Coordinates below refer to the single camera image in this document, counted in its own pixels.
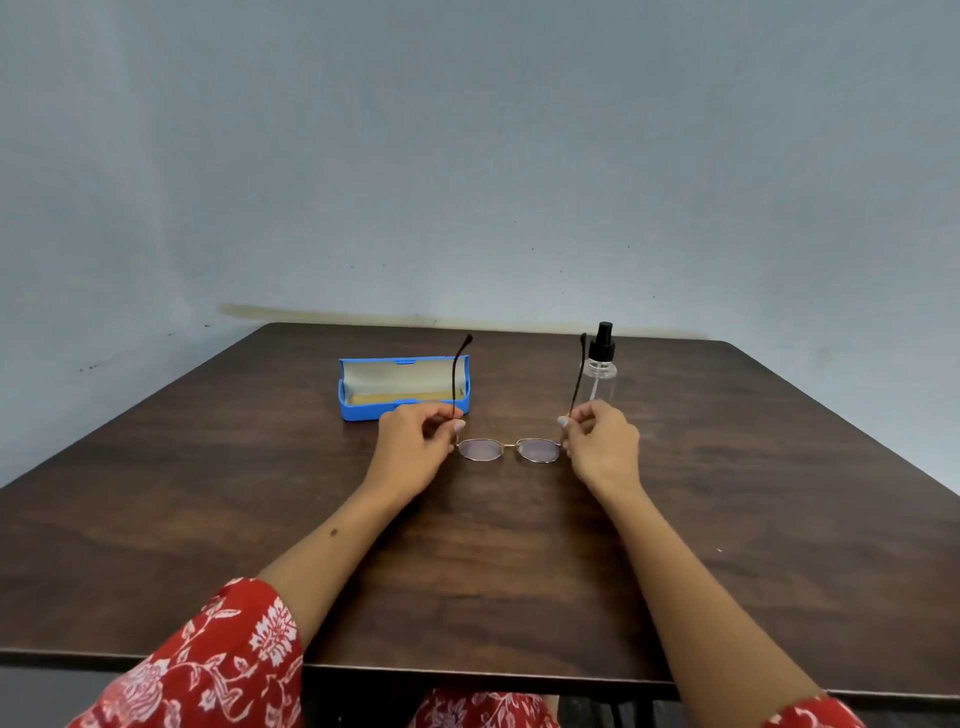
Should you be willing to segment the person's left hand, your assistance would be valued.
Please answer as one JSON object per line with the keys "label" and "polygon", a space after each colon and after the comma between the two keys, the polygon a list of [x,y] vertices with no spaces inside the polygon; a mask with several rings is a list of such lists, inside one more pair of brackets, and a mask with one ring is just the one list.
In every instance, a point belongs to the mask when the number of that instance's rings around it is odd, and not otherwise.
{"label": "person's left hand", "polygon": [[377,442],[361,486],[399,511],[426,490],[449,455],[425,447],[428,419],[462,419],[464,413],[442,402],[405,404],[378,420]]}

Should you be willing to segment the person's right hand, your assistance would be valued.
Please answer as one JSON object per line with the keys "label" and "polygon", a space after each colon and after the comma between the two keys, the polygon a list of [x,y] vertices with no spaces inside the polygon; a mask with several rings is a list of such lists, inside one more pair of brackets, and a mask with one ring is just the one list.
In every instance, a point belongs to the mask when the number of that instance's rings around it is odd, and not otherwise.
{"label": "person's right hand", "polygon": [[565,416],[593,417],[587,453],[570,459],[577,478],[602,504],[618,504],[642,494],[639,429],[621,410],[596,399]]}

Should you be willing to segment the thin metal frame eyeglasses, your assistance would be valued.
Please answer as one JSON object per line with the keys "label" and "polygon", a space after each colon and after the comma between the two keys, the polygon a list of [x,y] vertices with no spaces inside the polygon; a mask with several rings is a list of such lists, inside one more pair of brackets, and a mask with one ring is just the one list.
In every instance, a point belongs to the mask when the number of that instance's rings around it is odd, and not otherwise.
{"label": "thin metal frame eyeglasses", "polygon": [[[473,341],[474,334],[466,334],[453,358],[451,367],[451,391],[454,398],[457,393],[457,366],[464,352]],[[571,398],[570,412],[572,412],[577,405],[577,397],[580,393],[584,370],[586,368],[587,334],[585,332],[580,335],[579,341],[581,345],[581,361]],[[524,438],[514,443],[501,443],[498,440],[490,438],[461,440],[458,434],[455,434],[453,437],[452,448],[456,453],[471,462],[495,462],[501,459],[507,450],[513,450],[523,460],[543,465],[556,462],[560,458],[562,450],[562,446],[559,443],[544,438]]]}

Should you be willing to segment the person's right forearm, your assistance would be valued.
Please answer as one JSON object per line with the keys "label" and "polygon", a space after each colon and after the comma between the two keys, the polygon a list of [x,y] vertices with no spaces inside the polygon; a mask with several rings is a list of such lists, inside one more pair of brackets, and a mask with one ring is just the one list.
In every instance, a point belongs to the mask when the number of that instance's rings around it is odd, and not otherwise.
{"label": "person's right forearm", "polygon": [[626,548],[695,728],[761,728],[824,691],[691,551],[637,478],[592,485]]}

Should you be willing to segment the person's left forearm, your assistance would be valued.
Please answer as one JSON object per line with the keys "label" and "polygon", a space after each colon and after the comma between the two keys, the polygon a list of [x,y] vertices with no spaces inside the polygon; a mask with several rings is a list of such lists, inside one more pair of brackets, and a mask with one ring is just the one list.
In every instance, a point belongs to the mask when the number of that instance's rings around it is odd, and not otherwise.
{"label": "person's left forearm", "polygon": [[329,518],[258,574],[288,608],[303,648],[383,531],[426,487],[426,481],[364,480]]}

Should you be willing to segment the clear spray bottle black cap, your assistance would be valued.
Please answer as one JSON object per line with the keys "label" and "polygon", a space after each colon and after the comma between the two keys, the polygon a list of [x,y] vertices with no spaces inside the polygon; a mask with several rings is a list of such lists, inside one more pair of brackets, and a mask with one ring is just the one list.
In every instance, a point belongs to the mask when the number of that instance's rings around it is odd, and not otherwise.
{"label": "clear spray bottle black cap", "polygon": [[595,334],[582,334],[582,363],[574,407],[600,400],[611,404],[615,398],[618,368],[615,364],[616,342],[613,324],[600,321]]}

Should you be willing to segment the blue eyeglasses case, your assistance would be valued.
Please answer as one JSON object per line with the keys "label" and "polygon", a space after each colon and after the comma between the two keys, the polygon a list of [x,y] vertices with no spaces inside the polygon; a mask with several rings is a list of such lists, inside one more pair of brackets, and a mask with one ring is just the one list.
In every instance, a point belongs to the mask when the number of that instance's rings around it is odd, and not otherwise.
{"label": "blue eyeglasses case", "polygon": [[342,358],[338,399],[345,422],[377,421],[397,407],[443,403],[471,408],[470,357]]}

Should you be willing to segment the red floral dress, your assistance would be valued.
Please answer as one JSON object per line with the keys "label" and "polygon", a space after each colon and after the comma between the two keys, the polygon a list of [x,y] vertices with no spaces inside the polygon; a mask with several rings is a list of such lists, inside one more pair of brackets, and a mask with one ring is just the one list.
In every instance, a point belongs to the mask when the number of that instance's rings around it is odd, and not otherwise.
{"label": "red floral dress", "polygon": [[[107,685],[66,728],[306,728],[304,648],[278,593],[226,583],[162,646]],[[560,728],[544,698],[430,690],[409,728]],[[808,698],[761,728],[867,728],[844,703]]]}

